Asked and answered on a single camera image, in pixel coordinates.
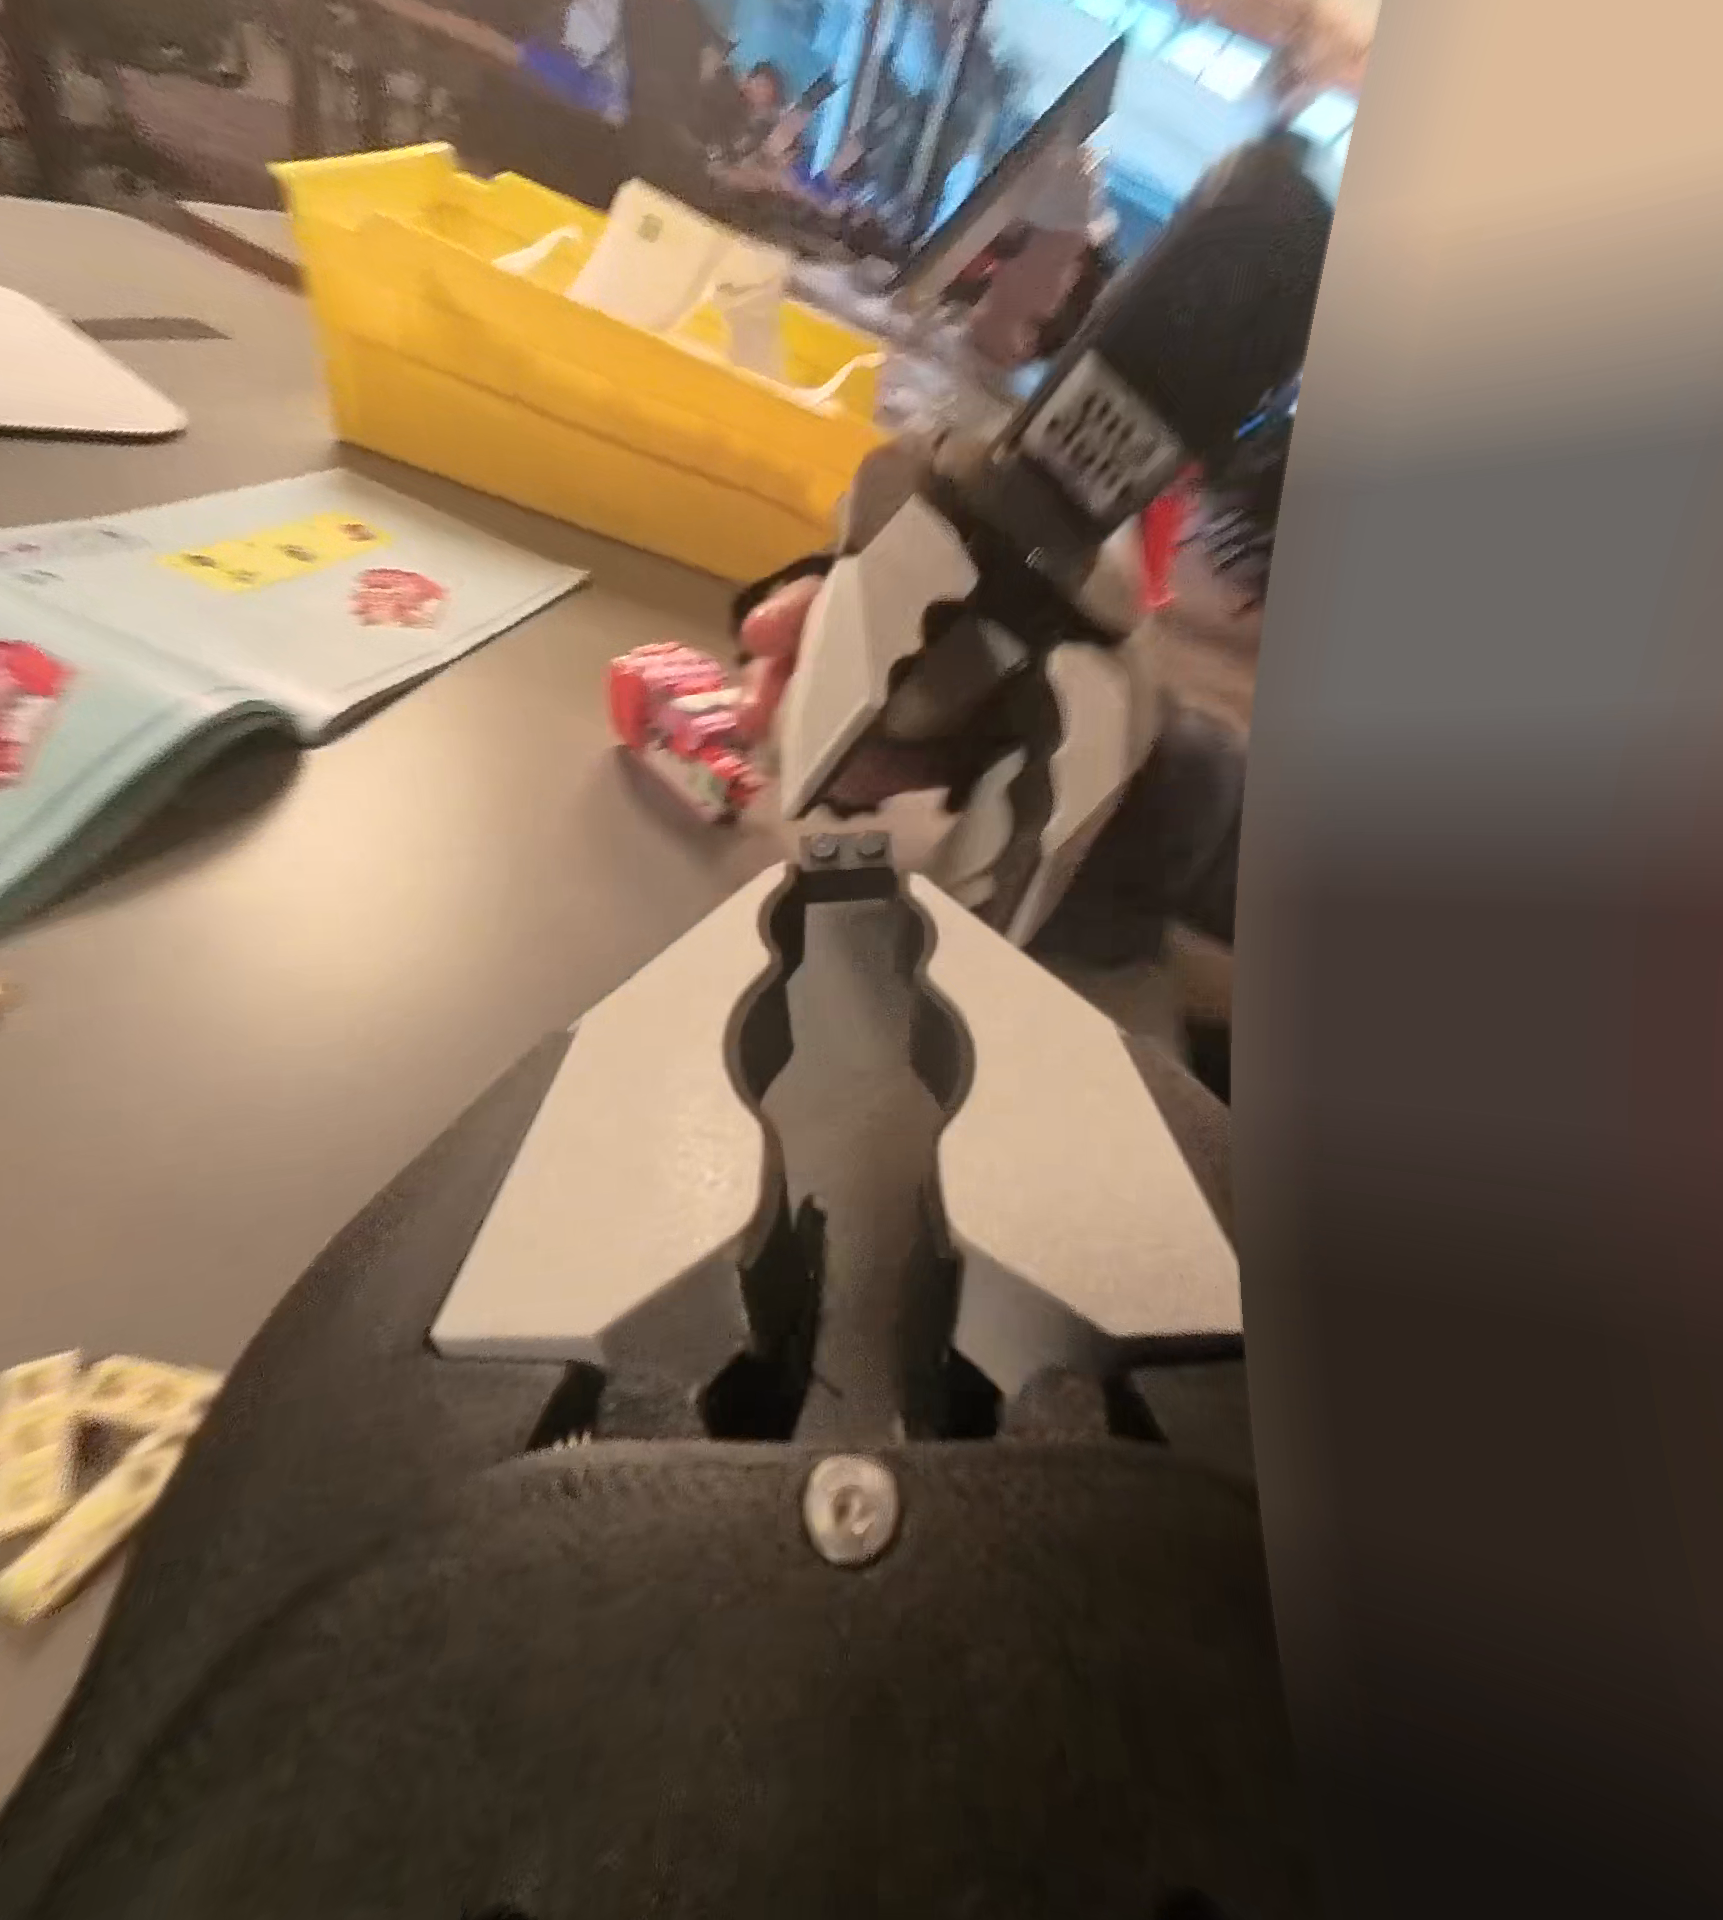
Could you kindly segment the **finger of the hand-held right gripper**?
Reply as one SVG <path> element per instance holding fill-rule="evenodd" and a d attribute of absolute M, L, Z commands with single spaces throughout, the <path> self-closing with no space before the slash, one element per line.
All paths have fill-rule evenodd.
<path fill-rule="evenodd" d="M 778 814 L 804 820 L 889 703 L 904 662 L 966 612 L 977 568 L 922 494 L 836 557 L 778 708 Z"/>
<path fill-rule="evenodd" d="M 1151 753 L 1151 708 L 1108 646 L 1058 646 L 999 692 L 997 750 L 944 829 L 944 892 L 1028 947 Z"/>

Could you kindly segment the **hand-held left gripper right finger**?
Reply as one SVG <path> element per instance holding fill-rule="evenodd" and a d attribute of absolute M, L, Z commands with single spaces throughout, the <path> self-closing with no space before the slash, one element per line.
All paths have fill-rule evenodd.
<path fill-rule="evenodd" d="M 907 876 L 952 1347 L 1237 1347 L 1237 1257 L 1123 1032 Z"/>

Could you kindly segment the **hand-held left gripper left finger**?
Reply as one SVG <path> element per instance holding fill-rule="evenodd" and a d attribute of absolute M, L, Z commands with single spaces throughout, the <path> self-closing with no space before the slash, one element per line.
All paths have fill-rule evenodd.
<path fill-rule="evenodd" d="M 778 1129 L 799 869 L 585 1012 L 433 1318 L 440 1353 L 781 1353 L 811 1320 Z"/>

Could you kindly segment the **small dark grey toy brick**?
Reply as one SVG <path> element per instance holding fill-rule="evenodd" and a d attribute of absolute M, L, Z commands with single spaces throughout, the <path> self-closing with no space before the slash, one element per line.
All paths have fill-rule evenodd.
<path fill-rule="evenodd" d="M 811 829 L 796 842 L 796 896 L 804 907 L 896 901 L 892 839 L 881 829 Z"/>

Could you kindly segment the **person's right hand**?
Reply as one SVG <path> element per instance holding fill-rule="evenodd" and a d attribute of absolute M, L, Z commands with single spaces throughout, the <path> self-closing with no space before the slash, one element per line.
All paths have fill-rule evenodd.
<path fill-rule="evenodd" d="M 736 658 L 743 666 L 736 731 L 751 744 L 766 742 L 774 728 L 781 699 L 795 679 L 803 629 L 825 579 L 826 573 L 813 568 L 761 582 L 736 612 Z"/>

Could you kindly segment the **red toy brick model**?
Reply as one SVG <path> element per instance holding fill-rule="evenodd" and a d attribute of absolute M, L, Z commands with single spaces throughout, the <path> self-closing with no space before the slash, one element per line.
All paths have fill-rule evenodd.
<path fill-rule="evenodd" d="M 707 653 L 637 643 L 608 660 L 608 728 L 703 825 L 739 823 L 761 791 L 743 690 Z"/>

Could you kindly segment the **computer monitor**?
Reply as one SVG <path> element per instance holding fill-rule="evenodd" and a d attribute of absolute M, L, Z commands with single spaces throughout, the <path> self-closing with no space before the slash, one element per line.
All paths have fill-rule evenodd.
<path fill-rule="evenodd" d="M 1041 123 L 1108 116 L 1128 41 L 1078 2 L 858 2 L 778 204 L 813 264 L 921 251 Z"/>

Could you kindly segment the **white plastic bags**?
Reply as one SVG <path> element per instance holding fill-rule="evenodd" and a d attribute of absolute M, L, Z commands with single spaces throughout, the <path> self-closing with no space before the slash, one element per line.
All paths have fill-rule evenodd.
<path fill-rule="evenodd" d="M 500 340 L 478 367 L 536 398 L 656 403 L 689 416 L 778 416 L 874 431 L 884 351 L 789 298 L 792 256 L 624 180 L 608 208 L 536 180 L 478 180 L 498 228 L 487 298 Z"/>

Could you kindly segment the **yellow plastic bin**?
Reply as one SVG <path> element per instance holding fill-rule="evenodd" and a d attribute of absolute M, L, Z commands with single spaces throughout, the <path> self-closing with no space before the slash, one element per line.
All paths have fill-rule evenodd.
<path fill-rule="evenodd" d="M 608 213 L 444 143 L 272 165 L 341 443 L 747 584 L 832 538 L 881 349 L 778 301 L 778 375 L 729 356 L 711 293 L 674 330 L 569 297 Z"/>

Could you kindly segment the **heap of yellow toy bricks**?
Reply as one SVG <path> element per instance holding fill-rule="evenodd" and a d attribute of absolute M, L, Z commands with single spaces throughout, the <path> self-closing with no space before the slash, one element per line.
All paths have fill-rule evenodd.
<path fill-rule="evenodd" d="M 137 1536 L 224 1373 L 59 1351 L 0 1370 L 0 1620 L 65 1611 Z"/>

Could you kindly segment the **light blue instruction booklet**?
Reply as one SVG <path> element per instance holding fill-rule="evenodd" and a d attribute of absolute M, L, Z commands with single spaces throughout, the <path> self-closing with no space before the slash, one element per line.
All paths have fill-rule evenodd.
<path fill-rule="evenodd" d="M 348 469 L 0 528 L 0 928 L 235 742 L 315 749 L 582 587 Z"/>

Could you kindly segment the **white monitor stand base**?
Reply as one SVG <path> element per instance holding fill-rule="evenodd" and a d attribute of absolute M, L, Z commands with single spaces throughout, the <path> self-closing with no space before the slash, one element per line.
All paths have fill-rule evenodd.
<path fill-rule="evenodd" d="M 76 323 L 0 284 L 0 435 L 172 440 L 187 412 Z"/>

